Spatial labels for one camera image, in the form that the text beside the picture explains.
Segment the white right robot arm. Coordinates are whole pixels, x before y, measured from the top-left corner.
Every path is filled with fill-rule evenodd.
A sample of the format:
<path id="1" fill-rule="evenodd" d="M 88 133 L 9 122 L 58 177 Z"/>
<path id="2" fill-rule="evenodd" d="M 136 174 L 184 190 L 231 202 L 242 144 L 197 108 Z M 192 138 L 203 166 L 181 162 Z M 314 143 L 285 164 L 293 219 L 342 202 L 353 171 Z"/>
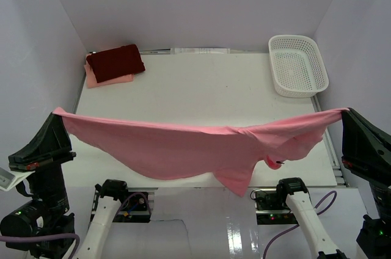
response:
<path id="1" fill-rule="evenodd" d="M 356 239 L 357 258 L 390 258 L 390 135 L 355 109 L 342 114 L 342 163 L 352 174 L 369 182 L 379 217 L 363 216 Z M 346 258 L 323 227 L 300 178 L 277 185 L 276 203 L 290 209 L 301 227 L 312 258 Z"/>

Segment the white perforated plastic basket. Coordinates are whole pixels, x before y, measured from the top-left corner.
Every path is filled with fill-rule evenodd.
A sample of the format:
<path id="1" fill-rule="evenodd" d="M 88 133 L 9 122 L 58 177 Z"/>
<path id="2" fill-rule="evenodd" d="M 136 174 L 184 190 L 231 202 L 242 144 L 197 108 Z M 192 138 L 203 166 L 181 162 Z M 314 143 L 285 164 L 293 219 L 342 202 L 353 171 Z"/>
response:
<path id="1" fill-rule="evenodd" d="M 310 98 L 325 91 L 329 78 L 318 45 L 303 35 L 275 35 L 268 42 L 276 92 L 288 98 Z"/>

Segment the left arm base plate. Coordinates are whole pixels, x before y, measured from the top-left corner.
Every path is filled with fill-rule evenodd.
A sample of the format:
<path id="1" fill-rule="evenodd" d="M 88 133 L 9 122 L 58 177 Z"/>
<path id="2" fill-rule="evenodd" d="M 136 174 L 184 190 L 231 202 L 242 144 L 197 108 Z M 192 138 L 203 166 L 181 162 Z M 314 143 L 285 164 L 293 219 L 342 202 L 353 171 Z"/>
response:
<path id="1" fill-rule="evenodd" d="M 147 208 L 147 202 L 149 204 L 150 209 L 153 209 L 153 199 L 154 192 L 153 191 L 144 191 L 143 198 L 140 194 L 135 195 L 130 198 L 127 202 L 126 206 L 122 208 L 122 210 L 116 215 L 113 219 L 113 222 L 118 223 L 149 223 L 150 222 L 150 214 Z"/>

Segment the pink t-shirt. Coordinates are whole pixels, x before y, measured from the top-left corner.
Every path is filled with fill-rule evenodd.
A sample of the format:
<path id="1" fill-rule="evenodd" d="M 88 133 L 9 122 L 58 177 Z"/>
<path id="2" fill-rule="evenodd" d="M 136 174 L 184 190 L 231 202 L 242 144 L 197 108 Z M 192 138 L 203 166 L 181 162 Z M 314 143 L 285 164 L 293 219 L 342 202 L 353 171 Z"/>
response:
<path id="1" fill-rule="evenodd" d="M 177 180 L 204 173 L 243 196 L 258 162 L 273 170 L 305 158 L 326 128 L 342 118 L 330 109 L 247 126 L 183 126 L 76 115 L 62 108 L 68 133 L 98 148 L 131 170 L 156 180 Z"/>

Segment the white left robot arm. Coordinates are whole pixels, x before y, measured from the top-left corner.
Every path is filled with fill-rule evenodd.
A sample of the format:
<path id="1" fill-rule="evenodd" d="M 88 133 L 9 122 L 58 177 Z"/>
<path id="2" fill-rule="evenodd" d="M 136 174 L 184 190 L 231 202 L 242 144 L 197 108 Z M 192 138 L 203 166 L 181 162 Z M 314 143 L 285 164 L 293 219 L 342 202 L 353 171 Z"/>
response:
<path id="1" fill-rule="evenodd" d="M 9 169 L 1 169 L 1 190 L 16 189 L 30 200 L 1 220 L 1 241 L 10 249 L 34 258 L 101 258 L 117 212 L 129 194 L 117 181 L 100 188 L 100 201 L 85 239 L 75 232 L 75 215 L 69 213 L 62 165 L 75 158 L 60 116 L 50 114 L 38 133 L 21 150 L 9 156 Z"/>

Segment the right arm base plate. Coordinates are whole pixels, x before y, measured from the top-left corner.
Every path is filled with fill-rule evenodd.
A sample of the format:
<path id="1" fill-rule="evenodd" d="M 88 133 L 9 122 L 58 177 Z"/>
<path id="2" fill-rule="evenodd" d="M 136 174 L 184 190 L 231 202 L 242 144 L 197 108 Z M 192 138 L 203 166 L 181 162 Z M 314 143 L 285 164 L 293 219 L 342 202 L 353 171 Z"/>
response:
<path id="1" fill-rule="evenodd" d="M 294 212 L 285 203 L 284 197 L 289 192 L 308 192 L 300 184 L 278 189 L 254 189 L 250 198 L 255 202 L 258 225 L 290 225 L 297 224 Z"/>

